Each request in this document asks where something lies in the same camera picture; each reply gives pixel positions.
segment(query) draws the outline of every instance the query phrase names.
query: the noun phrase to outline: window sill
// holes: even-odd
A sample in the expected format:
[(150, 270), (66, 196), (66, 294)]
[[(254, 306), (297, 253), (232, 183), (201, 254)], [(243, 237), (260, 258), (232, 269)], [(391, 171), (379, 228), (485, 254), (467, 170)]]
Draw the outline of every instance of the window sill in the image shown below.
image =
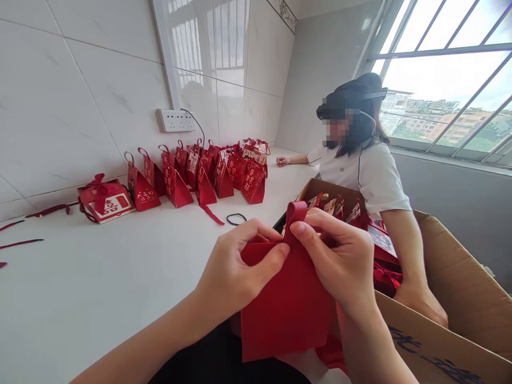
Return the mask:
[(455, 165), (463, 168), (470, 168), (478, 171), (484, 171), (489, 173), (495, 173), (505, 176), (511, 176), (512, 177), (512, 170), (494, 167), (490, 165), (485, 165), (482, 163), (476, 163), (476, 162), (466, 162), (460, 159), (454, 159), (451, 157), (444, 157), (444, 156), (437, 156), (435, 154), (426, 154), (422, 152), (416, 152), (412, 150), (406, 150), (403, 148), (397, 148), (397, 147), (391, 147), (390, 148), (391, 153), (403, 155), (403, 156), (409, 156), (409, 157), (415, 157), (420, 158), (427, 161), (432, 161), (436, 163), (442, 163), (442, 164), (450, 164)]

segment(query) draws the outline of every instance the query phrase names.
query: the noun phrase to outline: white countertop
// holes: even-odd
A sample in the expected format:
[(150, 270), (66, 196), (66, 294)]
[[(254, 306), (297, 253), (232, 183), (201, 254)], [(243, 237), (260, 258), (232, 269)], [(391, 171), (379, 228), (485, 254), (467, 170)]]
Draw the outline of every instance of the white countertop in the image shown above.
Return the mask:
[[(278, 169), (277, 156), (296, 153), (271, 152), (264, 202), (248, 205), (235, 191), (209, 206), (222, 221), (241, 213), (273, 226), (318, 173), (309, 165)], [(177, 210), (161, 200), (101, 225), (75, 206), (69, 216), (27, 219), (0, 234), (0, 244), (44, 239), (0, 251), (9, 263), (0, 269), (1, 383), (69, 382), (195, 288), (217, 237), (233, 226), (196, 204)]]

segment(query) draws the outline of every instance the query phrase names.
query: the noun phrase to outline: black pants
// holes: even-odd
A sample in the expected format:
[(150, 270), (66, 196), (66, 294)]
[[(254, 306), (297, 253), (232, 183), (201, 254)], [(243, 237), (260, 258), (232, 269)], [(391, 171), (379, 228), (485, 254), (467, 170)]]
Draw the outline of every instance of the black pants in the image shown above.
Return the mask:
[(242, 363), (242, 342), (224, 322), (197, 343), (175, 354), (150, 384), (310, 384), (306, 377), (275, 358)]

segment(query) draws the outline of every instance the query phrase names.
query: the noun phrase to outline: woman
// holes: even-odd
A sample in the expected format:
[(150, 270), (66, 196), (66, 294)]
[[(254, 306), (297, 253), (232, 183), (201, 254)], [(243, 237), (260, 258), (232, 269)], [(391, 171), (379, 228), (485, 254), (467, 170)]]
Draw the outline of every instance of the woman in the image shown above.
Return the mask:
[[(340, 246), (327, 248), (318, 230), (336, 239)], [(351, 382), (417, 384), (396, 351), (375, 301), (373, 243), (369, 235), (318, 209), (311, 210), (304, 222), (291, 224), (290, 231), (307, 249), (322, 284), (342, 308), (340, 331)], [(216, 346), (211, 348), (209, 341), (218, 325), (259, 294), (280, 271), (290, 251), (287, 244), (280, 243), (259, 264), (248, 267), (240, 252), (255, 236), (273, 242), (282, 240), (257, 219), (220, 236), (203, 276), (189, 296), (71, 384), (309, 382), (275, 359), (254, 362), (259, 365), (242, 364), (241, 347), (233, 352), (223, 338), (215, 339)]]
[(322, 180), (361, 191), (370, 217), (384, 221), (402, 266), (403, 283), (394, 299), (448, 327), (446, 312), (428, 287), (421, 232), (379, 121), (385, 96), (374, 73), (338, 87), (317, 109), (327, 140), (307, 155), (278, 157), (277, 165), (319, 162)]

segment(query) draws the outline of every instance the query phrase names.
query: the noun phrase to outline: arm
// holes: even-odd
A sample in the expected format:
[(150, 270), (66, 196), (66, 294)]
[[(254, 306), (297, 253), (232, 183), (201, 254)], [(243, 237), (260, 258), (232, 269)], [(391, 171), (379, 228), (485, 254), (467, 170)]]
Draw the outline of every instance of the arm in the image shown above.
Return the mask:
[(249, 268), (240, 252), (258, 235), (273, 242), (282, 240), (257, 219), (220, 236), (203, 276), (189, 296), (99, 359), (71, 384), (146, 384), (176, 352), (247, 306), (280, 271), (290, 251), (288, 245), (280, 243)]
[[(290, 230), (308, 250), (324, 287), (339, 303), (343, 354), (353, 384), (418, 383), (395, 349), (373, 291), (373, 242), (365, 231), (313, 208)], [(329, 249), (316, 234), (334, 238)]]
[(380, 214), (403, 271), (403, 282), (394, 299), (448, 327), (448, 316), (428, 287), (423, 240), (414, 214), (405, 210), (382, 211)]
[(279, 168), (284, 167), (286, 164), (308, 164), (308, 155), (295, 155), (293, 157), (280, 156), (276, 159)]

